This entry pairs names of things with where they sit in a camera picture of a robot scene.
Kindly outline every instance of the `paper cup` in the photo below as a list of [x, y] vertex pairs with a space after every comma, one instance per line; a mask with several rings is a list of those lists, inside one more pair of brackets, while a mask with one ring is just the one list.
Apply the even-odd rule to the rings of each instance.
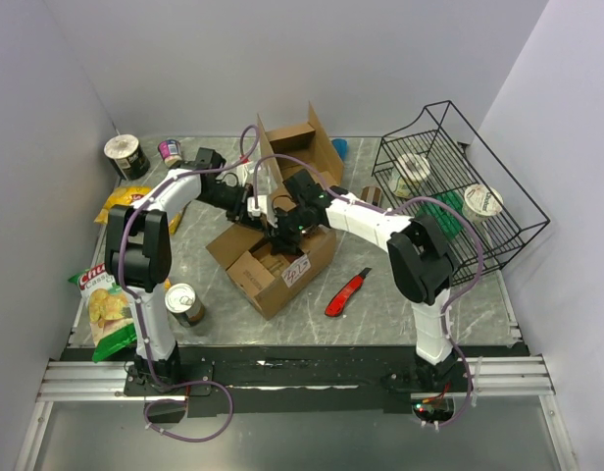
[[498, 201], [502, 203], [502, 196], [494, 188], [489, 191], [484, 184], [470, 185], [463, 194], [463, 215], [472, 223], [482, 223], [502, 211]]
[[430, 162], [426, 157], [412, 153], [402, 154], [391, 170], [389, 189], [399, 198], [412, 198], [417, 196], [420, 186], [429, 175]]

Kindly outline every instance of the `white lid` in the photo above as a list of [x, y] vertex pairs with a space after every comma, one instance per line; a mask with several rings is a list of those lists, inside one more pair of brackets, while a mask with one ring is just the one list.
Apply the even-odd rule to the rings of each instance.
[[430, 175], [430, 162], [426, 157], [408, 152], [402, 154], [396, 162], [398, 173], [405, 175], [411, 182], [422, 182]]
[[104, 153], [111, 159], [125, 159], [138, 148], [138, 139], [131, 134], [116, 135], [104, 146]]
[[165, 294], [165, 305], [170, 312], [186, 312], [195, 303], [195, 290], [186, 283], [173, 285]]
[[502, 202], [502, 196], [494, 188], [489, 191], [484, 184], [477, 183], [468, 186], [463, 198], [468, 207], [481, 216], [495, 216], [502, 211], [502, 206], [496, 201], [498, 198]]

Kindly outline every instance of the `brown box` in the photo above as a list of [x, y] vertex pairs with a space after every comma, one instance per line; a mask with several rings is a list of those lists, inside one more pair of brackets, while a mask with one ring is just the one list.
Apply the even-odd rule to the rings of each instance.
[[[286, 154], [296, 157], [315, 167], [320, 172], [328, 172], [336, 184], [341, 183], [343, 162], [332, 146], [315, 110], [309, 103], [309, 117], [306, 123], [265, 131], [261, 117], [257, 116], [261, 156]], [[276, 184], [291, 177], [302, 166], [284, 159], [270, 159], [266, 162]]]
[[269, 320], [330, 263], [335, 246], [334, 230], [319, 227], [303, 238], [304, 255], [272, 255], [262, 233], [232, 225], [206, 248]]

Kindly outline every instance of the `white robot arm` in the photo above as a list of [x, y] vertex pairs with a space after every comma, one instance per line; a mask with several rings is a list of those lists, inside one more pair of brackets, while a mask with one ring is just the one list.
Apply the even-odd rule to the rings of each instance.
[[[332, 198], [306, 171], [285, 181], [297, 206], [290, 211], [277, 208], [272, 213], [269, 198], [258, 196], [255, 200], [251, 185], [230, 186], [216, 180], [217, 169], [224, 162], [215, 151], [200, 149], [195, 162], [169, 170], [165, 180], [143, 199], [110, 211], [105, 262], [116, 279], [120, 278], [124, 232], [128, 229], [131, 236], [143, 233], [142, 242], [128, 240], [122, 267], [137, 333], [137, 369], [140, 363], [147, 374], [149, 358], [159, 377], [170, 384], [177, 381], [174, 365], [179, 363], [179, 353], [168, 325], [163, 288], [172, 262], [167, 222], [193, 199], [225, 209], [231, 221], [264, 231], [278, 251], [295, 253], [302, 235], [317, 225], [346, 231], [385, 250], [397, 287], [413, 305], [418, 355], [431, 365], [450, 355], [452, 344], [443, 327], [442, 306], [449, 297], [456, 261], [433, 218], [389, 216]], [[202, 169], [213, 171], [178, 178]], [[350, 202], [358, 199], [342, 188], [334, 189]], [[145, 202], [147, 209], [134, 215]]]

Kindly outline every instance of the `wire basket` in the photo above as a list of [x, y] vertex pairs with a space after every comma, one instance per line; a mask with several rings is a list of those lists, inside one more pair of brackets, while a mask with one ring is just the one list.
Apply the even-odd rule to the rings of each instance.
[[[507, 167], [482, 140], [451, 101], [423, 108], [410, 125], [380, 140], [372, 175], [385, 198], [383, 206], [398, 207], [414, 196], [430, 196], [470, 215], [464, 209], [466, 190], [485, 185], [498, 203], [497, 214], [472, 213], [471, 224], [483, 246], [484, 273], [502, 269], [550, 223], [550, 219]], [[404, 214], [431, 214], [441, 226], [459, 268], [453, 285], [471, 280], [477, 253], [470, 236], [448, 213], [428, 203], [418, 203]]]

